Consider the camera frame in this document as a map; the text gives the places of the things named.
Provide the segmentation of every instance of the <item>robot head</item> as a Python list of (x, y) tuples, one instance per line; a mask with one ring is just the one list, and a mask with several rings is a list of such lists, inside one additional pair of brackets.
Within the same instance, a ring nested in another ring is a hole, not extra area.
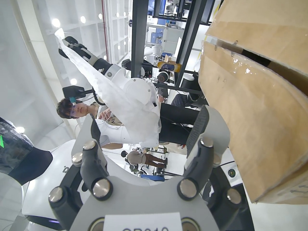
[(33, 146), (24, 134), (0, 117), (0, 172), (21, 185), (45, 172), (52, 162), (52, 154)]

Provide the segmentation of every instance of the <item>small cardboard box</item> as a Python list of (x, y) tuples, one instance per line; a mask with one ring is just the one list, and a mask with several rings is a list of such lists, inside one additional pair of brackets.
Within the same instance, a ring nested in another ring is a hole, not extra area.
[(308, 0), (225, 0), (207, 35), (308, 76)]
[(170, 63), (170, 64), (175, 64), (176, 63), (176, 57), (165, 55), (164, 62)]
[(199, 84), (229, 127), (251, 202), (308, 204), (307, 96), (271, 69), (207, 42)]

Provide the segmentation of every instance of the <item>green indicator light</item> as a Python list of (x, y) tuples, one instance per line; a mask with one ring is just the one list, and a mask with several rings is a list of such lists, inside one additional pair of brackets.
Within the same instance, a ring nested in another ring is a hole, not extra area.
[(2, 148), (4, 148), (4, 144), (3, 144), (2, 135), (0, 135), (0, 146), (1, 146)]

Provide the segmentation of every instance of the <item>short dark hair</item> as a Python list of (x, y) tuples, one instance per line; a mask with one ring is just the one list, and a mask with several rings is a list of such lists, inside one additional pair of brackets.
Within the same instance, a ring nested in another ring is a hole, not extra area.
[(126, 151), (122, 151), (122, 152), (121, 152), (121, 156), (122, 156), (123, 158), (125, 158), (126, 155), (127, 155), (127, 152), (126, 152)]
[(74, 117), (70, 116), (70, 111), (73, 108), (73, 104), (70, 102), (69, 99), (62, 99), (57, 104), (57, 114), (61, 118), (65, 119), (73, 119)]

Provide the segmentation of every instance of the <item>blue light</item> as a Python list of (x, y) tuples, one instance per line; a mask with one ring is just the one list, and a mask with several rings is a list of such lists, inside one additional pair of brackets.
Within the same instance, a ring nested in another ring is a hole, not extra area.
[(49, 220), (49, 222), (51, 222), (51, 223), (58, 223), (59, 224), (59, 221), (57, 221), (57, 220)]

